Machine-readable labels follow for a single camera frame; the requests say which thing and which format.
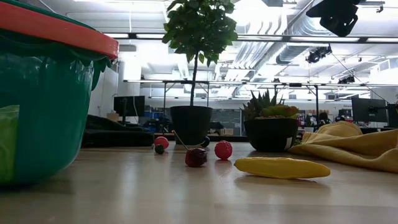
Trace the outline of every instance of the red lid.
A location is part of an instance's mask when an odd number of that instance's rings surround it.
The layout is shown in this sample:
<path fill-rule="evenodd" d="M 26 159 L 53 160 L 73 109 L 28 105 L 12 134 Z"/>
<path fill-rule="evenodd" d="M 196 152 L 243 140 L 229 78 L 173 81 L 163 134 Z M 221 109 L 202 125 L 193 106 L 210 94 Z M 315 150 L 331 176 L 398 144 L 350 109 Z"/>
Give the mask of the red lid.
<path fill-rule="evenodd" d="M 53 40 L 116 59 L 119 43 L 96 30 L 0 2 L 0 29 Z"/>

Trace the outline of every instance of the potted succulent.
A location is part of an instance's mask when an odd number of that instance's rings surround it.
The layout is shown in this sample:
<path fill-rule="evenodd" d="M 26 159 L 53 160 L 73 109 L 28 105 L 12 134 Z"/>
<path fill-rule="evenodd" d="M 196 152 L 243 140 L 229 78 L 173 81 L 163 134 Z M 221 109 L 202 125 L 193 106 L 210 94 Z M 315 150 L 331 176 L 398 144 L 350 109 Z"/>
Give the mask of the potted succulent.
<path fill-rule="evenodd" d="M 299 124 L 295 106 L 277 103 L 277 94 L 272 99 L 267 90 L 252 99 L 244 109 L 244 128 L 253 148 L 261 152 L 283 152 L 292 147 Z"/>
<path fill-rule="evenodd" d="M 238 39 L 236 22 L 227 16 L 234 11 L 229 0 L 175 0 L 167 8 L 168 23 L 162 42 L 176 54 L 185 54 L 187 61 L 195 60 L 190 105 L 170 109 L 174 130 L 187 145 L 203 142 L 210 127 L 212 109 L 194 106 L 198 62 L 210 66 L 232 41 Z"/>

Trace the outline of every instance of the yellow cloth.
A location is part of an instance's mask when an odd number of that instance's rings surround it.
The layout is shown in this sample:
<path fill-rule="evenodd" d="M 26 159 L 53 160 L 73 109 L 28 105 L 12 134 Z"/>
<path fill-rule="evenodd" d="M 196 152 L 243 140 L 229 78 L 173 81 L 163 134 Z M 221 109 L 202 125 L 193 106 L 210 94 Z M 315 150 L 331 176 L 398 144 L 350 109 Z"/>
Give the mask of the yellow cloth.
<path fill-rule="evenodd" d="M 321 157 L 346 165 L 398 173 L 398 129 L 362 134 L 346 121 L 322 126 L 317 133 L 305 133 L 293 154 Z"/>

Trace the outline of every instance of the computer monitor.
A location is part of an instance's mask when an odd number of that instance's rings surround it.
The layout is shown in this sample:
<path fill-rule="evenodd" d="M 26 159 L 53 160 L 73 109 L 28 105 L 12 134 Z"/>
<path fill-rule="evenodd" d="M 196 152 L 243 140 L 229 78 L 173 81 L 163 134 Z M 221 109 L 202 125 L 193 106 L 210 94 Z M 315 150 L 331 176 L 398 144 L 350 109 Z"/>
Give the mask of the computer monitor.
<path fill-rule="evenodd" d="M 120 116 L 144 116 L 145 96 L 117 96 L 113 110 Z"/>
<path fill-rule="evenodd" d="M 353 119 L 362 122 L 387 122 L 386 101 L 352 98 Z"/>
<path fill-rule="evenodd" d="M 350 117 L 350 116 L 352 116 L 352 115 L 353 115 L 353 114 L 352 114 L 351 110 L 346 110 L 346 109 L 344 109 L 344 110 L 338 110 L 338 116 L 339 116 L 339 117 L 341 117 L 341 116 Z"/>
<path fill-rule="evenodd" d="M 387 105 L 388 109 L 388 127 L 389 128 L 398 128 L 398 111 L 397 105 L 389 104 Z"/>

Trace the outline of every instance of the wooden table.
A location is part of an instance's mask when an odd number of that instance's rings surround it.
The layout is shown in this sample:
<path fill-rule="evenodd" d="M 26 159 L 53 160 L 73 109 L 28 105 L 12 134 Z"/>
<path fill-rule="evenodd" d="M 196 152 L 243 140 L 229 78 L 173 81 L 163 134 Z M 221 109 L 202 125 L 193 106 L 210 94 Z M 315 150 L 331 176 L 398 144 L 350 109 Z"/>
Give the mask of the wooden table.
<path fill-rule="evenodd" d="M 398 223 L 398 175 L 320 162 L 331 176 L 278 180 L 238 171 L 233 162 L 260 154 L 234 143 L 231 161 L 185 166 L 185 151 L 85 149 L 51 180 L 2 191 L 0 223 Z"/>

